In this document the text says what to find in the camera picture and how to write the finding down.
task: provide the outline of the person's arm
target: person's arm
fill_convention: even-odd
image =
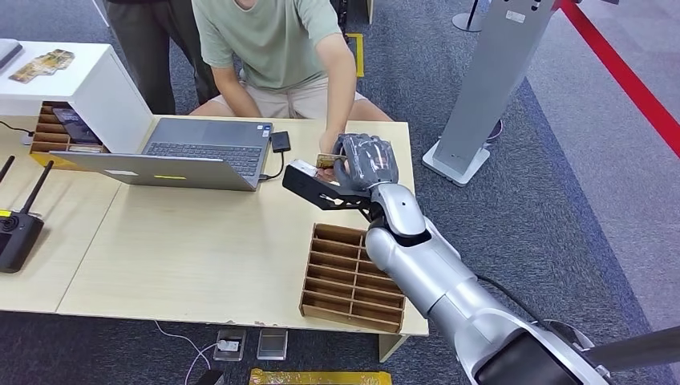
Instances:
[[[236,116],[242,118],[262,117],[262,113],[257,108],[253,97],[239,83],[236,70],[234,70],[233,66],[230,68],[211,68],[217,89],[220,90],[220,93]]]
[[[347,119],[354,105],[357,88],[357,67],[354,55],[341,34],[331,34],[316,46],[317,54],[328,73],[328,112],[326,132],[319,147],[330,153],[339,134],[345,132]]]
[[[193,15],[200,36],[200,54],[212,69],[215,85],[236,116],[261,117],[260,110],[248,92],[238,82],[233,67],[233,50],[225,37],[210,21],[208,12],[198,1],[192,2]]]
[[[297,14],[307,29],[317,55],[328,73],[328,112],[326,131],[319,147],[328,153],[338,134],[345,131],[347,118],[354,105],[357,69],[354,55],[345,43],[338,16],[330,2],[322,0],[294,0]]]

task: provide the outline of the black cable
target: black cable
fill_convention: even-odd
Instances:
[[[278,177],[279,175],[281,175],[281,173],[283,172],[283,166],[284,166],[284,164],[285,164],[285,160],[284,160],[283,154],[284,154],[284,152],[281,153],[281,168],[279,168],[279,170],[278,170],[278,172],[276,173],[276,175],[260,174],[260,181],[272,180],[272,179]]]
[[[33,132],[33,131],[28,131],[28,130],[25,130],[23,128],[12,127],[9,124],[3,122],[2,120],[0,120],[0,124],[4,125],[5,127],[9,128],[10,130],[23,131],[23,132],[27,133],[28,136],[33,136],[33,134],[35,134],[35,132]]]
[[[567,339],[557,330],[555,330],[554,327],[550,326],[548,323],[546,323],[543,318],[539,317],[536,315],[536,312],[534,312],[531,307],[529,307],[524,301],[521,299],[515,297],[514,294],[510,292],[510,290],[505,289],[503,285],[500,283],[492,280],[489,277],[485,277],[484,275],[477,274],[477,279],[480,281],[484,281],[491,286],[494,286],[498,290],[500,290],[503,294],[505,294],[506,297],[510,298],[514,303],[516,303],[522,310],[524,310],[527,314],[529,314],[534,320],[536,320],[536,323],[541,325],[544,329],[547,331],[552,332],[554,335],[556,335],[562,342],[564,342],[568,347],[570,347],[573,351],[575,351],[584,361],[586,361],[591,367],[595,367],[596,365],[588,358],[586,357],[582,351],[578,350],[574,345],[572,345]]]
[[[543,321],[543,318],[541,318],[541,317],[539,317],[538,315],[536,315],[536,313],[535,313],[535,312],[534,312],[534,311],[533,311],[526,303],[524,303],[521,299],[515,297],[515,295],[512,294],[512,293],[510,292],[510,290],[505,289],[505,287],[503,287],[503,285],[501,285],[500,283],[498,283],[498,282],[492,280],[491,278],[486,277],[486,276],[481,275],[481,274],[477,274],[477,279],[479,279],[480,281],[484,281],[484,282],[490,284],[491,286],[497,288],[497,289],[500,290],[501,292],[503,292],[503,294],[505,294],[506,297],[510,298],[514,303],[516,303],[522,310],[524,310],[524,311],[525,311],[527,314],[529,314],[533,319],[535,319],[536,322],[537,322],[539,325],[541,325],[542,327],[544,327],[546,330],[551,330],[551,329],[552,329],[552,327],[551,327],[550,325],[548,325],[547,323],[545,323],[545,322]]]

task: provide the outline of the silver robot arm segment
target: silver robot arm segment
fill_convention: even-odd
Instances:
[[[474,384],[606,384],[554,333],[529,324],[490,295],[400,184],[377,184],[382,220],[366,250],[451,344]]]

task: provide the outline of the remote controller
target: remote controller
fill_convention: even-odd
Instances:
[[[0,182],[13,162],[14,157],[10,156],[0,171]],[[0,272],[2,273],[18,272],[38,240],[44,222],[30,215],[29,210],[53,164],[53,161],[47,163],[21,211],[0,210]]]

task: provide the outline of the beige shorts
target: beige shorts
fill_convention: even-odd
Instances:
[[[303,118],[325,119],[328,111],[328,78],[314,80],[302,87],[286,92],[265,91],[241,82],[241,85],[255,100],[264,118]],[[354,101],[365,97],[354,93]],[[231,107],[222,95],[212,100],[223,104],[231,111]]]

